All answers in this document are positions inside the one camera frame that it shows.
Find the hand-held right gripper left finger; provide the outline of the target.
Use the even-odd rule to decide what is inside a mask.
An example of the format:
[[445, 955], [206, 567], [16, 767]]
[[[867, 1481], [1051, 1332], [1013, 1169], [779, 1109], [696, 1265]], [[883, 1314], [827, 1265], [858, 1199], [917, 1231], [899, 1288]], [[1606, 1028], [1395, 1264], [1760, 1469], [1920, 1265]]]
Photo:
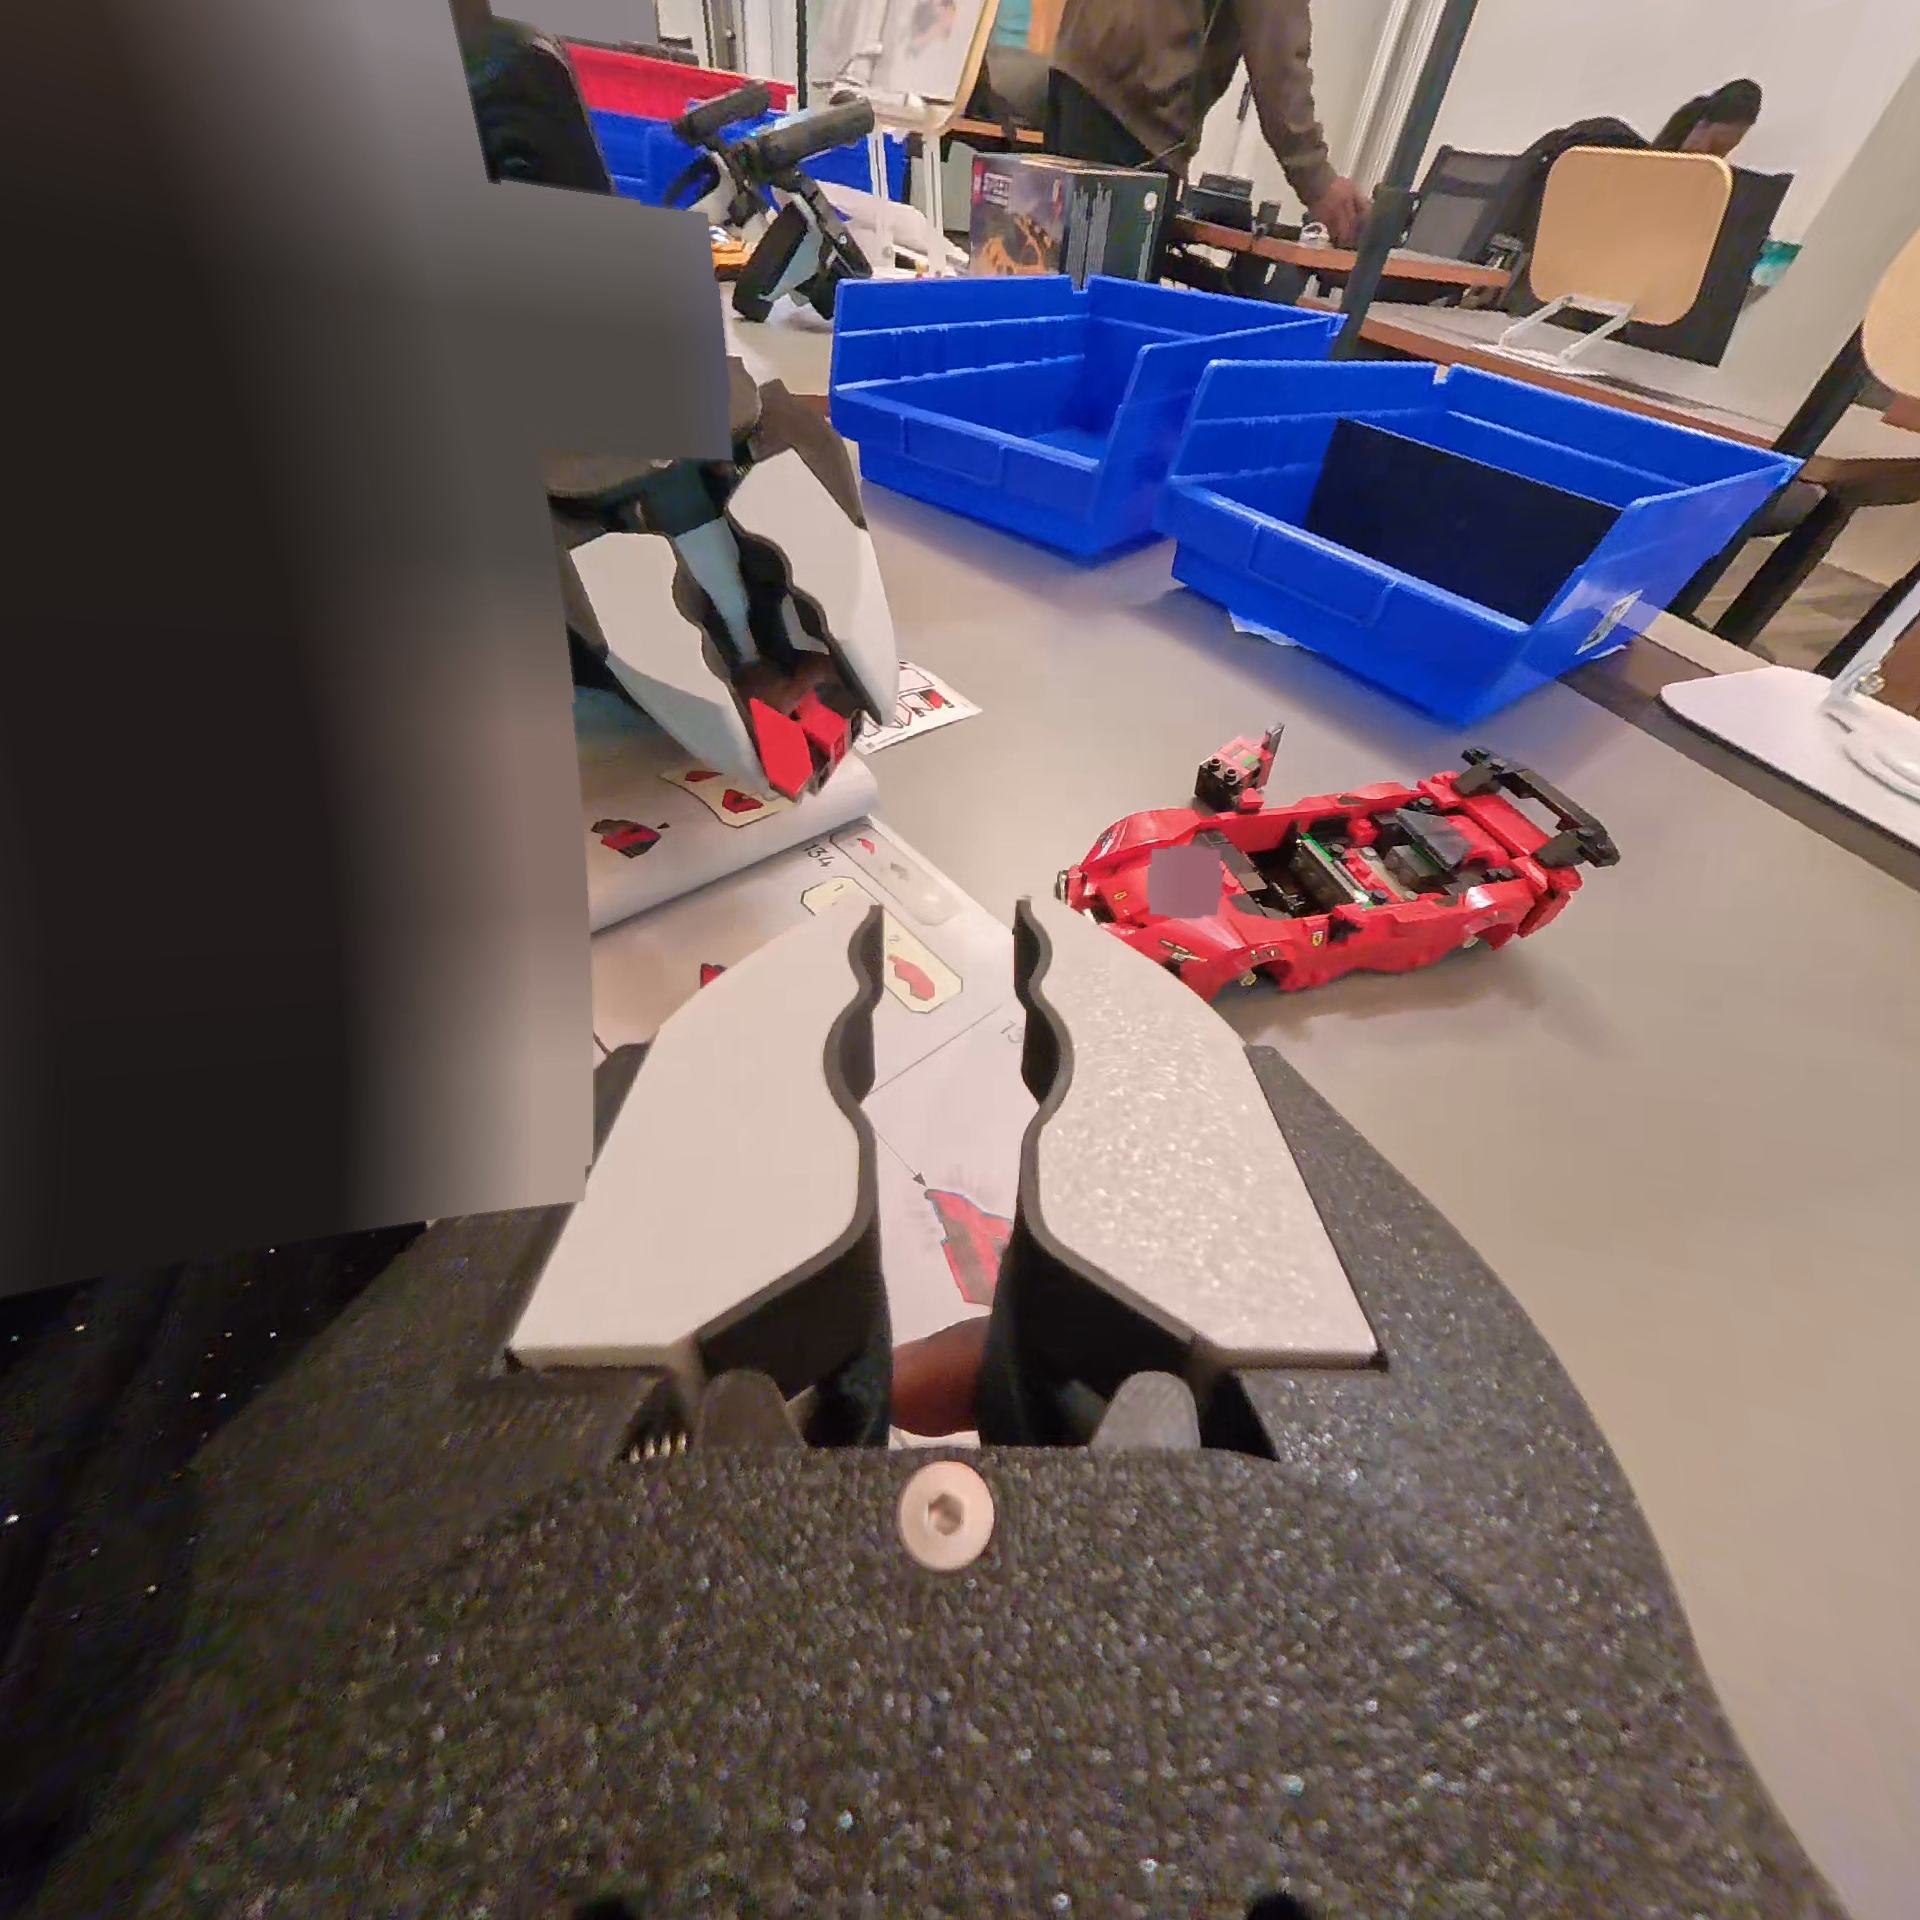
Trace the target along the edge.
[[883, 1343], [868, 1015], [883, 905], [827, 905], [695, 989], [648, 1041], [512, 1328], [518, 1371], [714, 1373], [779, 1398]]

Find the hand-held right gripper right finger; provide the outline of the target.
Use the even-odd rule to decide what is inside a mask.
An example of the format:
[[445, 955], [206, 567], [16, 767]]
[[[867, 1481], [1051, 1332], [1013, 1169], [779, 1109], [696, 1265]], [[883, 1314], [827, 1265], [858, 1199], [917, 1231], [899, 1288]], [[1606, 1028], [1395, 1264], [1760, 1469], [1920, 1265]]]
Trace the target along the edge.
[[1383, 1332], [1240, 1028], [1064, 899], [1020, 899], [1009, 1328], [1031, 1379], [1374, 1371]]

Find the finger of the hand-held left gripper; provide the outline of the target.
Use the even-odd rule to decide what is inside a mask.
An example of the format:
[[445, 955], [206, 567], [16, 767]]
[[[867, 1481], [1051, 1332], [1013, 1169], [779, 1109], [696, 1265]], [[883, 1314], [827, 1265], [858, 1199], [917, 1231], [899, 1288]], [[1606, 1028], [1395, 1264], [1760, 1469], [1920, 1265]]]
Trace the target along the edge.
[[890, 722], [899, 648], [868, 526], [801, 450], [714, 464], [711, 490], [711, 739], [751, 745], [751, 699], [791, 718], [803, 695]]
[[696, 613], [696, 587], [662, 532], [591, 532], [561, 546], [561, 596], [589, 623], [589, 648], [611, 680], [702, 767], [759, 791], [803, 791], [803, 739], [759, 732], [714, 638]]

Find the black red lego block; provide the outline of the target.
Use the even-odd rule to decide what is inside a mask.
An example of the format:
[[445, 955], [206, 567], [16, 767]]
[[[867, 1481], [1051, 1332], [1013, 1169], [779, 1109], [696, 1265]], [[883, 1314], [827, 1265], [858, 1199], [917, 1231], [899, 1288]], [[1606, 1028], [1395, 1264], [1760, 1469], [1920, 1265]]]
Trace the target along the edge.
[[749, 708], [762, 790], [779, 797], [816, 791], [847, 766], [852, 739], [875, 728], [868, 702], [827, 656], [803, 656], [791, 668], [751, 661], [733, 673], [733, 699]]

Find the red lego car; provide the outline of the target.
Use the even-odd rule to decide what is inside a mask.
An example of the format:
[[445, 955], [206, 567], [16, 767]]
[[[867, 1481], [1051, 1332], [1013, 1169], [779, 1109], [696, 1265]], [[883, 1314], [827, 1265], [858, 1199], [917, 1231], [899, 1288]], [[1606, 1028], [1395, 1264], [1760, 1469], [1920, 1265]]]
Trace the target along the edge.
[[1553, 926], [1614, 831], [1519, 759], [1467, 745], [1423, 783], [1355, 783], [1259, 809], [1154, 805], [1110, 821], [1053, 895], [1214, 1003], [1353, 970], [1425, 970]]

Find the red black green lego assembly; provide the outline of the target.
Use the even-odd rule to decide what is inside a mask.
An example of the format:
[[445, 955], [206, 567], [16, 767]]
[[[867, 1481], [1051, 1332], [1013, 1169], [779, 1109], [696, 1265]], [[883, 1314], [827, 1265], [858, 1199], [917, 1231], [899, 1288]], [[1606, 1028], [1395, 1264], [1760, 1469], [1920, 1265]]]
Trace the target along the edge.
[[1198, 809], [1259, 809], [1259, 790], [1271, 767], [1271, 753], [1287, 739], [1287, 722], [1267, 722], [1259, 732], [1231, 732], [1214, 745], [1191, 778]]

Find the lego instruction booklet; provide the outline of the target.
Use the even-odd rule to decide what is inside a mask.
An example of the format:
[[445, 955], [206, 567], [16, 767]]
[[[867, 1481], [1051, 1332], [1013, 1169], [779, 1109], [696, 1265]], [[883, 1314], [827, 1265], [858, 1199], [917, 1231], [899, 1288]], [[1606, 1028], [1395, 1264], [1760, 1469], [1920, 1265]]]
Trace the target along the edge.
[[616, 695], [574, 695], [589, 805], [589, 964], [599, 1052], [827, 905], [883, 905], [868, 1127], [883, 1276], [899, 1339], [983, 1314], [1013, 1231], [1022, 1006], [1013, 936], [890, 821], [847, 759], [803, 805], [688, 759]]

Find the white sticker sheet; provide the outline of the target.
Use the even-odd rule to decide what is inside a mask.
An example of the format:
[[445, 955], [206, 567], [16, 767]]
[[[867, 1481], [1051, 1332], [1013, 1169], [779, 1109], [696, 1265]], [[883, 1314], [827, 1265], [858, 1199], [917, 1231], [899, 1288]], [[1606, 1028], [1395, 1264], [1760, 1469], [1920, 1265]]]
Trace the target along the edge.
[[951, 695], [944, 673], [899, 656], [899, 684], [894, 684], [890, 722], [858, 722], [852, 745], [868, 759], [883, 745], [917, 739], [917, 732], [964, 722], [964, 718], [979, 718], [979, 702], [964, 695]]

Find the blue plastic bin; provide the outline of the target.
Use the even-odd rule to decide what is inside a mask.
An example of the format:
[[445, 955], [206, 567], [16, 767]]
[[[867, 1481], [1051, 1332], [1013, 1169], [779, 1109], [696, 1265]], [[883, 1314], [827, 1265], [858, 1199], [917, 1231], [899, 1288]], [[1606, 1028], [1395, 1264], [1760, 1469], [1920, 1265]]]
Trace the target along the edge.
[[827, 426], [858, 479], [1103, 565], [1154, 498], [1214, 361], [1328, 361], [1340, 312], [1135, 278], [858, 278]]
[[1210, 361], [1171, 578], [1440, 722], [1632, 648], [1798, 458], [1431, 361]]

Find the dark printed box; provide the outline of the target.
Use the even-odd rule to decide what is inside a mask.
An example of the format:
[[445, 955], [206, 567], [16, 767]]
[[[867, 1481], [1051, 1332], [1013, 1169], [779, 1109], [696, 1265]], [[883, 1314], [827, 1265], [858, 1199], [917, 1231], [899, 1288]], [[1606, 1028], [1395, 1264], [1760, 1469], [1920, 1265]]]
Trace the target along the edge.
[[969, 152], [964, 278], [1163, 282], [1178, 176], [1064, 152]]

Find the brown office desk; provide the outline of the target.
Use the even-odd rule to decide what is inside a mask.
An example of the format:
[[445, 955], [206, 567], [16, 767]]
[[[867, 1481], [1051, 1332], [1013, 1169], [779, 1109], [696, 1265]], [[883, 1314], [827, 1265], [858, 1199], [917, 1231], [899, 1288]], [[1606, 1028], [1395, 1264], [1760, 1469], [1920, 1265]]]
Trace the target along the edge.
[[[1167, 245], [1187, 254], [1191, 246], [1223, 254], [1224, 292], [1271, 295], [1271, 304], [1297, 304], [1312, 282], [1340, 292], [1355, 266], [1355, 246], [1312, 246], [1278, 232], [1240, 232], [1240, 227], [1210, 227], [1210, 218], [1187, 218], [1187, 213], [1171, 213]], [[1505, 295], [1512, 266], [1395, 246], [1383, 258], [1374, 295], [1402, 304], [1402, 292], [1387, 292], [1387, 282], [1418, 282], [1418, 292], [1446, 282], [1454, 295]]]

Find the white stand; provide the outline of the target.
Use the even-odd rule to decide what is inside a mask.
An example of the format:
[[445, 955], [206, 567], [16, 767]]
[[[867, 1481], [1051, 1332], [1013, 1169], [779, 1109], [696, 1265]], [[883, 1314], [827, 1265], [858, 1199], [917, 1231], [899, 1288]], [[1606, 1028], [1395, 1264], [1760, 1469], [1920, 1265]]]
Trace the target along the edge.
[[1885, 702], [1885, 656], [1915, 636], [1920, 575], [1910, 567], [1880, 612], [1834, 648], [1834, 673], [1760, 661], [1672, 680], [1658, 702], [1760, 767], [1831, 797], [1834, 809], [1920, 844], [1920, 722]]

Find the wooden back chair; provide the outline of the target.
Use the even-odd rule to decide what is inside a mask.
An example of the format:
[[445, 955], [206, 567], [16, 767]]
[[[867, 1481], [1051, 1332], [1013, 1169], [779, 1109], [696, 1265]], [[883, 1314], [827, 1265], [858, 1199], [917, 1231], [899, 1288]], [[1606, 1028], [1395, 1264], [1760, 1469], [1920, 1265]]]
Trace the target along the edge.
[[1544, 174], [1531, 292], [1491, 349], [1571, 368], [1617, 323], [1672, 323], [1696, 305], [1734, 174], [1719, 152], [1565, 145]]

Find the black handled device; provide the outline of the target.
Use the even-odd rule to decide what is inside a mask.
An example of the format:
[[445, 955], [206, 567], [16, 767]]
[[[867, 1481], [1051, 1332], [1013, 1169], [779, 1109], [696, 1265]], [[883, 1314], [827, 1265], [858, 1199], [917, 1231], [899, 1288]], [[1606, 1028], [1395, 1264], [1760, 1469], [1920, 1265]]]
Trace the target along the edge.
[[827, 207], [803, 157], [867, 142], [875, 130], [875, 114], [867, 92], [840, 92], [772, 130], [731, 137], [731, 126], [762, 107], [772, 107], [772, 85], [738, 85], [670, 119], [670, 137], [696, 152], [670, 186], [670, 197], [681, 197], [688, 186], [711, 197], [731, 176], [733, 186], [731, 227], [762, 213], [733, 273], [738, 322], [759, 323], [772, 322], [775, 304], [803, 304], [810, 312], [836, 322], [840, 282], [867, 282], [868, 254], [852, 245], [847, 218]]

